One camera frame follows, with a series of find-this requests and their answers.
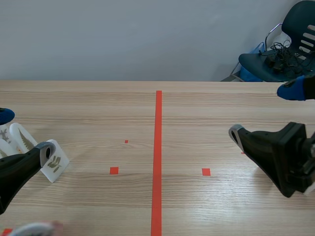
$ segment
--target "white wall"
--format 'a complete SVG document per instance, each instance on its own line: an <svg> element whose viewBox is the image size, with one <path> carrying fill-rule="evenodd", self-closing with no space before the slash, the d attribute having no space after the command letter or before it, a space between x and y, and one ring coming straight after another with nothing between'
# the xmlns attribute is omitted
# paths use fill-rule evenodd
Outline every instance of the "white wall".
<svg viewBox="0 0 315 236"><path fill-rule="evenodd" d="M220 81L297 0L1 0L0 79Z"/></svg>

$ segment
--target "small red square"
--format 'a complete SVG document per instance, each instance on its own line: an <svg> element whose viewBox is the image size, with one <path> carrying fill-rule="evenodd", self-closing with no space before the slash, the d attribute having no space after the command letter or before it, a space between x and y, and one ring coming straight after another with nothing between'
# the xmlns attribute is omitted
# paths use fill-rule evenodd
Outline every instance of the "small red square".
<svg viewBox="0 0 315 236"><path fill-rule="evenodd" d="M109 170L110 175L118 175L119 167L111 167Z"/></svg>
<svg viewBox="0 0 315 236"><path fill-rule="evenodd" d="M13 231L13 229L4 229L3 233L1 236L7 236L9 235L9 233L11 233Z"/></svg>
<svg viewBox="0 0 315 236"><path fill-rule="evenodd" d="M203 176L211 176L211 171L209 168L202 168L202 175Z"/></svg>

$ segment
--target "wood grain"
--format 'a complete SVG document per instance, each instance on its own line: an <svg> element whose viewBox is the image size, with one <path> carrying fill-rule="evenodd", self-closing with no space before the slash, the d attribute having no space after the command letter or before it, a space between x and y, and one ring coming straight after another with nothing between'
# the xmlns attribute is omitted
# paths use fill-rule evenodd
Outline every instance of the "wood grain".
<svg viewBox="0 0 315 236"><path fill-rule="evenodd" d="M164 236L314 235L315 193L283 197L228 135L236 123L277 131L290 121L311 135L315 102L281 100L278 86L1 81L1 107L37 141L56 139L70 165L53 184L36 174L0 216L0 231L57 219L64 235L149 236L155 92L162 90ZM109 175L111 166L120 174Z"/></svg>

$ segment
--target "black cable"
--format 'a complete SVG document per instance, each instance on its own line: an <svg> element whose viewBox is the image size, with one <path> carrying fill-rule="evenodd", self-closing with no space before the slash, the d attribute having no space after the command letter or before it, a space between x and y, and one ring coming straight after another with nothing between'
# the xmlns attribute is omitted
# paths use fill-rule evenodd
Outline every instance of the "black cable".
<svg viewBox="0 0 315 236"><path fill-rule="evenodd" d="M270 47L273 50L273 53L263 55L261 51L259 51L259 54L263 57L268 57L271 55L275 55L275 57L280 61L282 65L282 72L286 73L286 76L289 77L288 73L293 73L293 78L296 78L300 75L305 74L305 70L310 71L309 67L313 60L314 60L314 54L315 51L310 52L304 52L302 49L299 49L298 51L293 50L291 48L291 42L290 40L286 40L283 44L282 43L274 43ZM305 57L313 55L312 58L308 58L310 61L307 65L304 65L305 60L299 59L299 57Z"/></svg>

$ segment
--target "red tape marker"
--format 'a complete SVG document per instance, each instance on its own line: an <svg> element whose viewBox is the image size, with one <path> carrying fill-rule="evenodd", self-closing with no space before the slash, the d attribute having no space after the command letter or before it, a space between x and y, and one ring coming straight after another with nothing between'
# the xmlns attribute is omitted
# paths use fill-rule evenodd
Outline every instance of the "red tape marker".
<svg viewBox="0 0 315 236"><path fill-rule="evenodd" d="M118 172L119 172L119 167L111 167L109 169L109 174L110 175L118 175Z"/></svg>
<svg viewBox="0 0 315 236"><path fill-rule="evenodd" d="M4 231L2 232L2 235L1 235L1 236L7 236L7 235L9 235L12 231L13 231L13 229L4 229Z"/></svg>
<svg viewBox="0 0 315 236"><path fill-rule="evenodd" d="M162 235L162 91L156 95L151 236Z"/></svg>
<svg viewBox="0 0 315 236"><path fill-rule="evenodd" d="M211 171L209 168L202 168L202 175L203 176L211 176Z"/></svg>

